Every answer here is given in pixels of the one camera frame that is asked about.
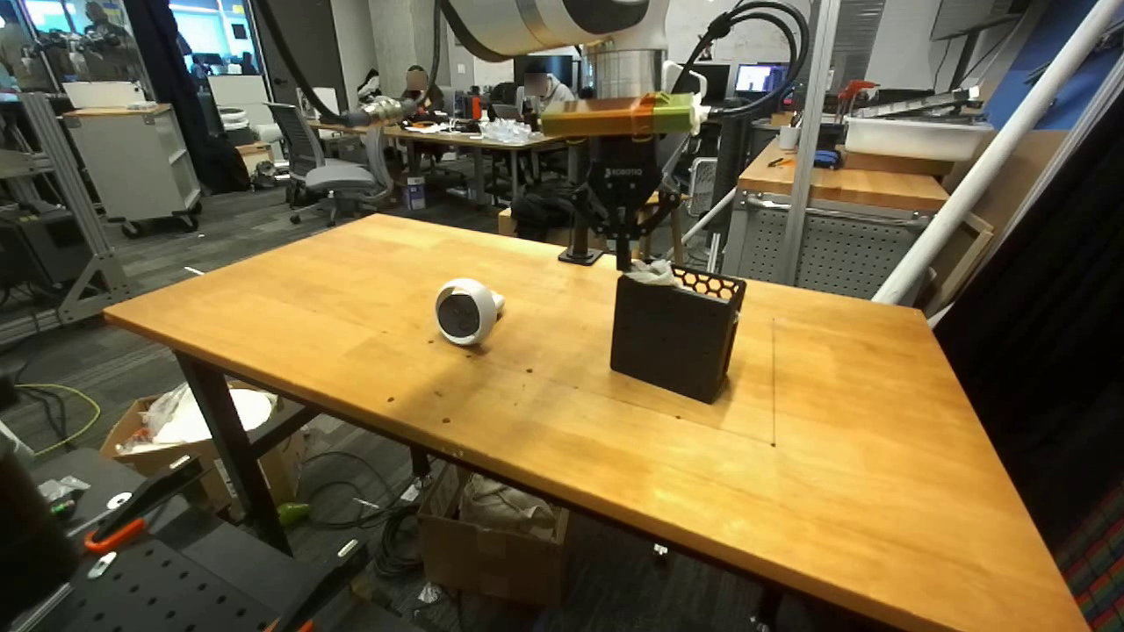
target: floor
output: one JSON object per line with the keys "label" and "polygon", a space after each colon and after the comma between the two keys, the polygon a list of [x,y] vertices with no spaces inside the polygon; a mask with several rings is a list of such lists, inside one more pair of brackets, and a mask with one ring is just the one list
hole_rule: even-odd
{"label": "floor", "polygon": [[[490,208],[442,196],[434,188],[425,210],[392,216],[482,233],[495,230]],[[206,201],[200,233],[155,224],[141,240],[123,240],[114,224],[104,224],[133,294],[312,233],[319,233],[319,220],[288,220],[280,190]],[[75,443],[102,446],[107,425],[130,400],[157,397],[182,383],[167,353],[107,332],[97,319],[0,349],[0,371],[17,371],[17,383],[42,383],[38,391],[59,395],[25,397],[25,404],[0,410],[3,425],[30,450],[49,450],[59,435],[84,425],[86,404],[71,397],[71,391],[86,395],[102,408],[93,425]],[[747,621],[758,601],[754,581],[681,552],[655,559],[646,539],[582,513],[572,515],[566,596],[557,607],[530,613],[482,596],[419,606],[425,577],[415,559],[415,526],[405,525],[405,532],[388,534],[392,547],[384,547],[385,505],[409,477],[408,450],[332,418],[312,423],[304,438],[310,456],[297,467],[297,493],[310,503],[310,521],[290,532],[296,559],[319,568],[349,539],[360,539],[379,552],[366,601],[332,601],[328,628],[750,628]],[[379,510],[359,515],[359,494]],[[811,601],[788,601],[778,621],[778,628],[861,628],[861,621],[815,607]]]}

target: computer screen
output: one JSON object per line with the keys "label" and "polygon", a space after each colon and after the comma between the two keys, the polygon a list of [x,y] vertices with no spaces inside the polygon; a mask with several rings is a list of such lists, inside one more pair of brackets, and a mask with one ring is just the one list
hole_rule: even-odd
{"label": "computer screen", "polygon": [[782,85],[788,65],[741,65],[735,74],[735,96],[738,99],[754,99],[768,96]]}
{"label": "computer screen", "polygon": [[[707,79],[707,96],[701,96],[707,105],[727,102],[731,65],[696,65],[692,70]],[[681,93],[699,93],[699,80],[696,80],[692,74],[685,74],[685,79],[678,80],[678,89],[681,89]]]}

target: black container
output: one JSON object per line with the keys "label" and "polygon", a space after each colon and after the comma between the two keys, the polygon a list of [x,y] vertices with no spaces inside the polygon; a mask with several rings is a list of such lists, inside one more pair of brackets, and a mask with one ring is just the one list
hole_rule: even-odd
{"label": "black container", "polygon": [[674,284],[617,279],[612,368],[696,400],[715,400],[738,334],[746,280],[671,270]]}
{"label": "black container", "polygon": [[0,438],[0,628],[64,586],[77,563],[77,547]]}

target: white cylinder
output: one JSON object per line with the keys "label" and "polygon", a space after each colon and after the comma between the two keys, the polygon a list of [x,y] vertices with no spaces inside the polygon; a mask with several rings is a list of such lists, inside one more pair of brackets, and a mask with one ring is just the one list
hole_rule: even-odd
{"label": "white cylinder", "polygon": [[1044,120],[1062,85],[1082,66],[1082,59],[1099,44],[1099,37],[1115,22],[1115,7],[1120,0],[1093,4],[1093,11],[1077,24],[1077,31],[1063,44],[1063,50],[1053,58],[1048,74],[1032,85],[1032,93],[1023,99],[1012,120],[996,132],[996,137],[988,144],[988,150],[975,157],[975,167],[955,188],[955,192],[946,201],[935,220],[921,233],[921,240],[902,258],[902,263],[884,279],[875,301],[902,301],[909,294],[918,279],[935,263],[935,258],[946,250],[950,233],[975,208],[975,201],[983,196],[996,170],[1012,157],[1016,144]]}

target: black box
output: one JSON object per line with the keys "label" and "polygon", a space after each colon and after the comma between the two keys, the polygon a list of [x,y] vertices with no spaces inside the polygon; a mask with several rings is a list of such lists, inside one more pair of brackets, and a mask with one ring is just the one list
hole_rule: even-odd
{"label": "black box", "polygon": [[671,270],[674,284],[617,279],[612,368],[696,400],[715,400],[738,334],[746,280]]}

